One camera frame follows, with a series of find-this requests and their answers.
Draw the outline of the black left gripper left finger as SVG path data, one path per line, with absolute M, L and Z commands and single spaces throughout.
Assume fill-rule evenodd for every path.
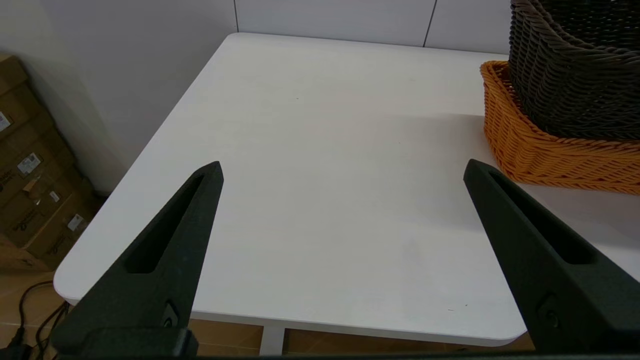
M 188 328 L 224 184 L 196 170 L 53 330 L 54 347 L 196 347 Z

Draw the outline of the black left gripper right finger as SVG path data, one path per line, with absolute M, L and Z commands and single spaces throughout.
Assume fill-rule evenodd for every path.
M 637 280 L 493 166 L 463 180 L 538 351 L 639 351 Z

